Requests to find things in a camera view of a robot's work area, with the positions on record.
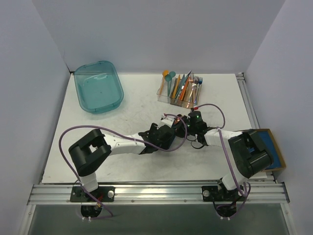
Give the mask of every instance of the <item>white table surface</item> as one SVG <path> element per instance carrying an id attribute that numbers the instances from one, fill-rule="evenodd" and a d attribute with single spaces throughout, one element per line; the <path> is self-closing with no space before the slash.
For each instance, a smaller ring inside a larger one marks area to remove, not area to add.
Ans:
<path id="1" fill-rule="evenodd" d="M 246 108 L 234 74 L 201 74 L 203 87 L 200 104 L 220 106 L 226 117 L 225 130 L 251 128 Z M 73 183 L 76 178 L 63 160 L 58 147 L 61 133 L 75 125 L 100 125 L 124 135 L 149 130 L 152 122 L 158 123 L 163 113 L 183 114 L 188 109 L 157 101 L 157 90 L 162 76 L 159 74 L 119 74 L 124 90 L 120 107 L 108 113 L 93 115 L 79 106 L 74 77 L 71 76 L 64 99 L 51 151 L 42 183 Z M 222 116 L 214 107 L 202 107 L 202 118 L 209 126 L 222 124 Z M 62 147 L 72 163 L 68 148 L 90 129 L 67 133 Z M 176 138 L 172 147 L 181 141 Z M 157 151 L 153 154 L 121 154 L 109 156 L 97 170 L 99 182 L 130 181 L 189 181 L 216 180 L 229 172 L 223 150 L 208 146 L 193 149 L 190 142 L 175 152 Z M 265 173 L 258 178 L 266 178 Z"/>

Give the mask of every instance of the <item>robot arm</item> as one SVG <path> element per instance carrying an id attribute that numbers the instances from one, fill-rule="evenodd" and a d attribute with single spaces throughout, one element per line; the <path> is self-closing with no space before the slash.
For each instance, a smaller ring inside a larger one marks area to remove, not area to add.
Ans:
<path id="1" fill-rule="evenodd" d="M 188 117 L 183 116 L 182 120 L 187 124 L 188 134 L 195 136 L 199 143 L 206 146 L 222 146 L 218 130 L 206 125 L 202 120 L 200 111 L 192 110 Z M 182 123 L 167 116 L 161 119 L 159 125 L 152 123 L 150 130 L 127 136 L 127 139 L 104 135 L 99 129 L 94 129 L 73 144 L 69 148 L 69 153 L 81 182 L 86 190 L 91 192 L 98 188 L 95 171 L 109 155 L 147 154 L 157 151 L 149 144 L 136 140 L 169 149 L 175 136 L 182 138 L 184 135 L 185 129 Z M 222 131 L 222 136 L 226 148 L 230 148 L 235 160 L 236 166 L 233 167 L 233 170 L 240 185 L 272 164 L 272 155 L 255 130 Z M 228 191 L 236 189 L 231 173 L 225 175 L 221 180 L 221 187 Z"/>
<path id="2" fill-rule="evenodd" d="M 219 131 L 206 125 L 202 120 L 200 111 L 192 109 L 188 117 L 183 116 L 182 119 L 187 123 L 188 134 L 195 136 L 197 142 L 205 146 L 222 147 Z M 182 138 L 184 132 L 182 123 L 177 122 L 174 125 L 176 135 Z M 226 148 L 232 152 L 235 161 L 233 171 L 239 185 L 273 164 L 271 152 L 266 148 L 255 130 L 235 132 L 221 130 L 221 132 Z M 225 187 L 228 191 L 236 189 L 237 186 L 231 172 L 221 180 L 222 187 Z"/>
<path id="3" fill-rule="evenodd" d="M 99 129 L 94 129 L 79 139 L 68 151 L 85 189 L 92 192 L 98 188 L 95 172 L 109 155 L 147 154 L 157 151 L 156 148 L 136 140 L 169 149 L 175 138 L 175 131 L 171 128 L 174 121 L 174 117 L 164 117 L 159 125 L 152 123 L 148 131 L 126 136 L 127 139 L 103 134 Z"/>

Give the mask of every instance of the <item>fork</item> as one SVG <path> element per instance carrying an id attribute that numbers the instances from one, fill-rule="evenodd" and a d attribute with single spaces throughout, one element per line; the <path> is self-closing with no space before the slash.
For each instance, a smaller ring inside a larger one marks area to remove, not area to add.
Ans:
<path id="1" fill-rule="evenodd" d="M 191 78 L 191 81 L 192 82 L 192 88 L 191 88 L 191 93 L 190 93 L 190 96 L 189 96 L 189 100 L 188 102 L 192 102 L 193 103 L 193 100 L 196 98 L 196 90 L 197 90 L 197 84 L 199 82 L 199 77 L 195 77 L 194 74 L 192 74 L 192 78 Z"/>
<path id="2" fill-rule="evenodd" d="M 195 89 L 195 81 L 196 81 L 196 78 L 195 78 L 195 75 L 194 73 L 190 74 L 190 78 L 188 80 L 188 87 L 187 87 L 187 90 L 186 90 L 186 94 L 183 98 L 183 103 L 182 103 L 182 106 L 184 108 L 192 108 L 193 107 L 193 103 L 190 102 L 190 100 L 192 99 L 192 95 L 193 95 L 193 92 L 194 92 L 194 89 Z"/>
<path id="3" fill-rule="evenodd" d="M 201 87 L 202 87 L 202 82 L 203 82 L 203 79 L 202 77 L 199 77 L 199 80 L 198 80 L 198 85 L 199 87 L 197 86 L 196 88 L 196 96 L 195 96 L 195 104 L 198 103 L 198 100 L 199 100 L 199 95 L 200 95 L 200 91 L 201 91 Z"/>

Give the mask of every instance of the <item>screw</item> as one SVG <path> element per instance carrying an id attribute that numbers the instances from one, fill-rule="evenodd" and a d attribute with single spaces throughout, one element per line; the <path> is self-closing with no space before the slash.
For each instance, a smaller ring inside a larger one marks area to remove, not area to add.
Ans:
<path id="1" fill-rule="evenodd" d="M 204 197 L 208 197 L 210 195 L 210 192 L 209 190 L 204 190 L 202 194 Z"/>
<path id="2" fill-rule="evenodd" d="M 114 192 L 112 190 L 108 191 L 108 198 L 113 198 Z"/>

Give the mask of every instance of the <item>metal frame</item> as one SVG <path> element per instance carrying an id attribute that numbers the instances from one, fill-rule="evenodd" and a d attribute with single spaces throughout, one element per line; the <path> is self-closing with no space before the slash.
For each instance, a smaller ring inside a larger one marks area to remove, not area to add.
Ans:
<path id="1" fill-rule="evenodd" d="M 248 113 L 248 117 L 251 123 L 252 128 L 254 129 L 258 129 L 260 128 L 259 123 L 258 123 L 258 119 L 255 115 L 252 103 L 251 103 L 251 99 L 246 87 L 246 81 L 245 81 L 245 77 L 243 73 L 238 74 L 237 76 L 237 82 L 239 85 L 239 89 L 241 92 L 241 95 L 243 97 L 244 103 L 245 103 L 245 107 L 246 107 L 246 111 Z"/>
<path id="2" fill-rule="evenodd" d="M 238 85 L 246 106 L 252 128 L 259 128 L 244 74 L 237 75 Z M 290 235 L 295 235 L 294 223 L 289 212 L 289 199 L 284 184 L 278 184 L 272 173 L 262 180 L 249 180 L 251 193 L 247 203 L 279 203 L 282 207 Z M 211 204 L 202 199 L 202 186 L 214 186 L 212 181 L 169 181 L 169 182 L 119 182 L 101 186 L 114 186 L 114 205 L 167 205 L 167 204 Z M 28 234 L 36 205 L 92 205 L 94 203 L 72 203 L 69 201 L 73 185 L 40 184 L 34 185 L 29 197 L 20 235 Z"/>
<path id="3" fill-rule="evenodd" d="M 277 184 L 272 174 L 266 180 L 249 180 L 251 193 L 247 203 L 286 203 L 284 184 Z M 115 187 L 114 202 L 110 205 L 151 204 L 203 204 L 202 186 L 214 186 L 216 182 L 136 182 L 100 184 Z M 93 202 L 69 201 L 73 185 L 35 185 L 29 197 L 29 205 L 93 205 Z"/>
<path id="4" fill-rule="evenodd" d="M 27 235 L 31 221 L 33 220 L 36 205 L 27 205 L 23 221 L 19 230 L 19 235 Z"/>

